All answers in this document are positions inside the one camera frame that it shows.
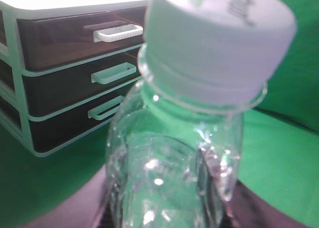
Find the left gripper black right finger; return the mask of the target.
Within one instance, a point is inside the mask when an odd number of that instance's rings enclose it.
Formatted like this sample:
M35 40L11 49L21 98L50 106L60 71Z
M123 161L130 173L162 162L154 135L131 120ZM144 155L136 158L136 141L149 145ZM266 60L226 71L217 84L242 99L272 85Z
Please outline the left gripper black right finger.
M306 228L265 202L240 180L236 181L232 200L226 203L225 228Z

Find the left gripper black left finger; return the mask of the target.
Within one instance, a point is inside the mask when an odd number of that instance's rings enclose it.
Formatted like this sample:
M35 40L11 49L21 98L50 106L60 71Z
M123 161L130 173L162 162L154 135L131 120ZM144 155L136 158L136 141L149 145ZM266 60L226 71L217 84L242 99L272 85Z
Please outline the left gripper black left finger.
M32 222L33 228L96 228L107 205L106 166L76 193Z

